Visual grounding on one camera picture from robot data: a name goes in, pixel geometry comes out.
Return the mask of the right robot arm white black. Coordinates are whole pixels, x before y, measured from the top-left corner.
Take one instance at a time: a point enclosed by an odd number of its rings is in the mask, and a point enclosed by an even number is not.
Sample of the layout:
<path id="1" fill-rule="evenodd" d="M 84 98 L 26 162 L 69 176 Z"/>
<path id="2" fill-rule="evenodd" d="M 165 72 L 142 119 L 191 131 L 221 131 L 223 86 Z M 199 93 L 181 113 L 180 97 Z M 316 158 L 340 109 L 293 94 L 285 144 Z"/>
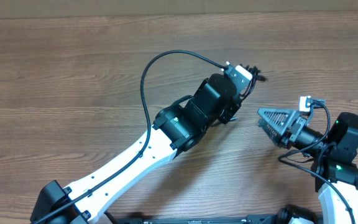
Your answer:
<path id="1" fill-rule="evenodd" d="M 305 110 L 259 108 L 259 127 L 288 152 L 278 161 L 310 174 L 323 210 L 323 223 L 358 223 L 358 115 L 342 112 L 327 120 L 324 133 L 309 128 L 315 103 Z"/>

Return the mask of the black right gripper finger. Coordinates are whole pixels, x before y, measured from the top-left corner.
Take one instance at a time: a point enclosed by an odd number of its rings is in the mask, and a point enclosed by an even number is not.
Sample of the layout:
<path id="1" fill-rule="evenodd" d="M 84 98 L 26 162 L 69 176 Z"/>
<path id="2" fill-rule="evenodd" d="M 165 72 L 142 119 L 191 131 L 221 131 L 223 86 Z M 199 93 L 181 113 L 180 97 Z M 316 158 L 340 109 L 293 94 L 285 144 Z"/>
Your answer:
<path id="1" fill-rule="evenodd" d="M 264 132 L 266 133 L 266 135 L 270 138 L 270 140 L 276 145 L 279 146 L 281 139 L 282 139 L 282 135 L 277 132 L 276 130 L 273 129 L 273 127 L 271 125 L 269 125 L 266 121 L 264 121 L 263 119 L 260 119 L 258 121 L 258 127 L 262 128 L 264 130 Z"/>
<path id="2" fill-rule="evenodd" d="M 262 121 L 276 127 L 281 127 L 287 124 L 294 114 L 294 110 L 283 108 L 259 108 L 257 112 Z"/>

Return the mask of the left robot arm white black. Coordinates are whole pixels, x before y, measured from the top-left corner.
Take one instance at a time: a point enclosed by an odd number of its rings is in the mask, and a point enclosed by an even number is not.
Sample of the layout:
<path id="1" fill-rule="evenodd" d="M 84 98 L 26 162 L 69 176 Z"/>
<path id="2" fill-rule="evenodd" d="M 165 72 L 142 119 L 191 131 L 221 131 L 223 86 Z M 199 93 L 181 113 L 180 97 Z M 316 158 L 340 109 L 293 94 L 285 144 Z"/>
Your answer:
<path id="1" fill-rule="evenodd" d="M 160 111 L 133 145 L 98 170 L 66 187 L 55 180 L 47 184 L 39 193 L 31 223 L 97 223 L 140 179 L 197 145 L 215 121 L 227 123 L 251 79 L 237 73 L 211 75 L 194 95 Z"/>

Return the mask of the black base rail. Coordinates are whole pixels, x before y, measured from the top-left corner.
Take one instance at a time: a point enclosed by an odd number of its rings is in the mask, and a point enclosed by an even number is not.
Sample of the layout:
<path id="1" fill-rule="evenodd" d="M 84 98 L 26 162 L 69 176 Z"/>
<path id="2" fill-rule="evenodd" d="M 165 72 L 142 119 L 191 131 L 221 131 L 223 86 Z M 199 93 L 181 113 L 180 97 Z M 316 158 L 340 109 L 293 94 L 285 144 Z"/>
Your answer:
<path id="1" fill-rule="evenodd" d="M 111 223 L 116 224 L 323 224 L 321 215 L 292 204 L 286 204 L 274 214 L 246 215 L 245 217 L 220 218 L 151 218 L 135 213 L 127 218 L 115 219 L 104 213 Z"/>

